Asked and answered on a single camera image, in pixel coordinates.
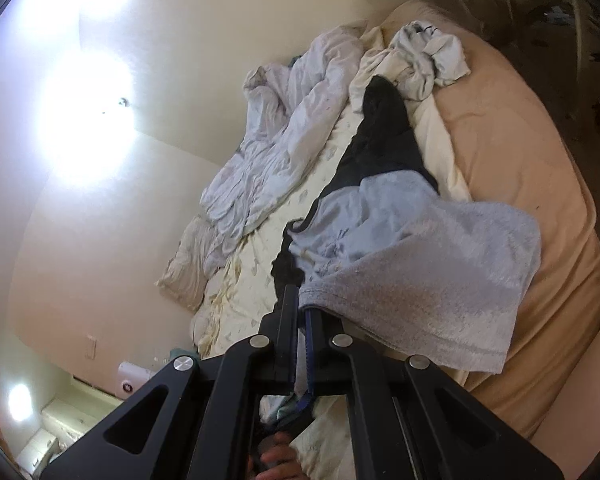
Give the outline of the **person's right hand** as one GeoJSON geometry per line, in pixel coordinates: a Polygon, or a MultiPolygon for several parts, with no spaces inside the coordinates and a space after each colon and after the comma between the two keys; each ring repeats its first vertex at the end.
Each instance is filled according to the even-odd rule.
{"type": "Polygon", "coordinates": [[[286,432],[276,432],[265,438],[258,447],[258,454],[249,457],[247,479],[308,480],[291,440],[291,435],[286,432]]]}

